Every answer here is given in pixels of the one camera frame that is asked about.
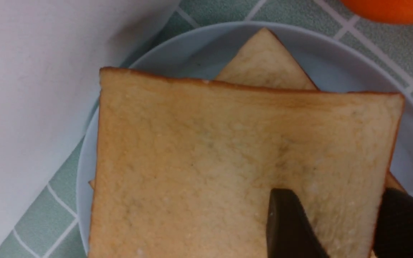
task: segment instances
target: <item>white bread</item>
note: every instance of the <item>white bread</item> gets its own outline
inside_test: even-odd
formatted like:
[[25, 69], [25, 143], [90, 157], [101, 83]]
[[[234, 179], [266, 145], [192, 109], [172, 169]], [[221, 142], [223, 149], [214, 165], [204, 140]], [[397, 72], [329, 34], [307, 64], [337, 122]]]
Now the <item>white bread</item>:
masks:
[[[318, 90], [290, 52], [267, 28], [260, 29], [246, 41], [215, 80], [257, 87]], [[391, 172], [388, 172], [385, 184], [406, 192]]]
[[100, 78], [89, 258], [266, 257], [274, 187], [332, 258], [369, 256], [402, 95]]

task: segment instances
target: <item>green checkered tablecloth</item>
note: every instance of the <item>green checkered tablecloth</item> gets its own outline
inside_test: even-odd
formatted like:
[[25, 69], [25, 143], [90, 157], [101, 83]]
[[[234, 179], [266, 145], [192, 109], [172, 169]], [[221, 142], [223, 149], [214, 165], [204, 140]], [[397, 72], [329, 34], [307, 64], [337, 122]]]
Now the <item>green checkered tablecloth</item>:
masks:
[[[307, 28], [375, 61], [413, 97], [413, 26], [362, 19], [339, 0], [184, 0], [155, 45], [201, 26], [255, 20]], [[85, 257], [77, 225], [76, 173], [82, 142], [0, 246], [0, 258]]]

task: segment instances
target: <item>orange object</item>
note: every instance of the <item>orange object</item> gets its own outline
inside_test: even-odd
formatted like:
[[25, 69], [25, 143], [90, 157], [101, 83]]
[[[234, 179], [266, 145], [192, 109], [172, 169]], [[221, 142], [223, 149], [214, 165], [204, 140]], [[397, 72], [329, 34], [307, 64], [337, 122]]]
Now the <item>orange object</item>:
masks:
[[413, 0], [341, 0], [352, 12], [366, 19], [395, 24], [413, 24]]

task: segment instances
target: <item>plate rim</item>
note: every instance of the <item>plate rim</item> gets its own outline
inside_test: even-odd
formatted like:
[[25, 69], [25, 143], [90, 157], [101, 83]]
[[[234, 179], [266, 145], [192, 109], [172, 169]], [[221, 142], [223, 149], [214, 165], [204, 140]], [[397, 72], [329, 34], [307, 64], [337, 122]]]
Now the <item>plate rim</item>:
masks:
[[[139, 65], [140, 62], [143, 62], [144, 59], [152, 54], [153, 52], [157, 52], [160, 49], [163, 49], [166, 45], [172, 44], [172, 42], [175, 41], [179, 41], [182, 40], [184, 38], [188, 38], [190, 37], [192, 34], [198, 34], [201, 33], [202, 31], [208, 31], [208, 30], [214, 30], [216, 28], [221, 28], [221, 27], [230, 27], [230, 28], [237, 28], [240, 26], [256, 26], [256, 27], [280, 27], [283, 29], [288, 29], [288, 30], [292, 30], [295, 32], [299, 32], [302, 34], [306, 34], [308, 36], [311, 37], [315, 37], [315, 38], [319, 38], [323, 41], [326, 41], [329, 44], [333, 44], [338, 48], [341, 48], [351, 54], [353, 54], [356, 58], [360, 59], [361, 61], [365, 62], [367, 65], [369, 65], [370, 67], [372, 67], [374, 70], [378, 71], [380, 73], [380, 75], [382, 75], [385, 79], [387, 79], [389, 82], [391, 82], [391, 84], [400, 91], [400, 93], [402, 93], [405, 97], [406, 102], [408, 103], [408, 105], [413, 106], [413, 97], [411, 96], [410, 93], [407, 92], [407, 90], [404, 88], [403, 85], [401, 85], [395, 78], [393, 78], [388, 72], [385, 71], [385, 69], [383, 69], [381, 66], [379, 66], [377, 63], [375, 63], [374, 61], [372, 61], [370, 58], [366, 57], [365, 55], [363, 55], [362, 53], [360, 53], [359, 51], [357, 51], [356, 49], [353, 49], [343, 43], [341, 43], [340, 41], [337, 41], [329, 36], [326, 36], [324, 34], [321, 34], [319, 32], [315, 32], [315, 31], [311, 31], [309, 29], [306, 28], [302, 28], [302, 27], [298, 27], [295, 25], [290, 25], [290, 24], [284, 24], [284, 23], [274, 23], [274, 22], [269, 22], [269, 21], [230, 21], [230, 22], [226, 22], [226, 23], [216, 23], [216, 24], [212, 24], [212, 25], [207, 25], [207, 26], [203, 26], [200, 28], [195, 28], [192, 29], [190, 31], [187, 31], [185, 33], [179, 34], [177, 36], [174, 36], [173, 38], [170, 38], [164, 42], [162, 42], [161, 44], [157, 45], [156, 47], [154, 47], [153, 49], [149, 50], [148, 52], [146, 52], [145, 54], [143, 54], [143, 56], [139, 57], [138, 60], [136, 60], [133, 64], [131, 64], [129, 66], [129, 68], [134, 68], [137, 67]], [[84, 136], [84, 141], [82, 143], [82, 147], [81, 147], [81, 151], [79, 153], [79, 160], [78, 160], [78, 164], [77, 164], [77, 176], [76, 176], [76, 210], [77, 210], [77, 221], [78, 221], [78, 225], [79, 225], [79, 233], [81, 235], [81, 240], [82, 240], [82, 246], [85, 250], [85, 253], [87, 254], [89, 252], [89, 244], [88, 244], [88, 240], [89, 239], [85, 239], [85, 232], [84, 232], [84, 226], [81, 223], [81, 215], [82, 214], [82, 209], [79, 209], [79, 198], [78, 196], [78, 192], [79, 192], [79, 172], [83, 171], [83, 162], [84, 162], [84, 146], [87, 146], [86, 142], [90, 141], [90, 137], [87, 137], [88, 135], [90, 135], [90, 131], [92, 131], [92, 126], [94, 126], [96, 123], [95, 120], [98, 119], [98, 111], [99, 111], [100, 107], [99, 105], [96, 107], [95, 111], [93, 111], [93, 116], [92, 119], [90, 120], [90, 123], [87, 126], [87, 130], [85, 132], [85, 136]]]

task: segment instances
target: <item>plate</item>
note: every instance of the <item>plate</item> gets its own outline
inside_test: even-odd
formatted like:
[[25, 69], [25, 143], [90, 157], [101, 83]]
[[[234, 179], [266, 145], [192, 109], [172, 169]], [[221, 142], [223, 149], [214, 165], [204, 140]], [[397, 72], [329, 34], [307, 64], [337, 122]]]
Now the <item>plate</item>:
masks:
[[[391, 172], [413, 196], [413, 99], [395, 79], [357, 51], [327, 36], [285, 24], [221, 23], [179, 35], [157, 46], [131, 68], [169, 77], [213, 79], [260, 28], [272, 30], [314, 83], [325, 91], [401, 91], [406, 108], [398, 133]], [[77, 170], [77, 214], [84, 248], [89, 249], [90, 209], [95, 177], [98, 110], [85, 134]]]

